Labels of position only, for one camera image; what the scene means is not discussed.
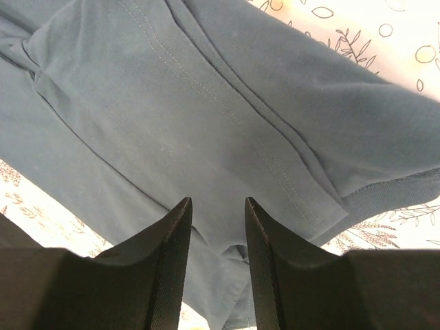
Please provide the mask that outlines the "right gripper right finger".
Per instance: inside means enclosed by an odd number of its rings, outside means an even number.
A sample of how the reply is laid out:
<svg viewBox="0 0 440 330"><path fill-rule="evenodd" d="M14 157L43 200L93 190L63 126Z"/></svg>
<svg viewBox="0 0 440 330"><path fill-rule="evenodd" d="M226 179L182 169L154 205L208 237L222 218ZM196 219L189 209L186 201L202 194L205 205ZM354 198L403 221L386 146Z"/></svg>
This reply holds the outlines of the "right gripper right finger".
<svg viewBox="0 0 440 330"><path fill-rule="evenodd" d="M259 329L438 329L439 252L315 246L245 200Z"/></svg>

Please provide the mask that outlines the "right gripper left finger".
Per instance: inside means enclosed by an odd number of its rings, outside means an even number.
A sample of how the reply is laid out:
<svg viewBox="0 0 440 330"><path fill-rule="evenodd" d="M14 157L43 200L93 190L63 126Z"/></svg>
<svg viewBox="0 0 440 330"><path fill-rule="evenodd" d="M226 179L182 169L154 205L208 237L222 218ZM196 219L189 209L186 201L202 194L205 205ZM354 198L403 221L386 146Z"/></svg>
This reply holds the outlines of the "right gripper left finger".
<svg viewBox="0 0 440 330"><path fill-rule="evenodd" d="M39 245L1 218L2 329L176 329L192 201L96 257Z"/></svg>

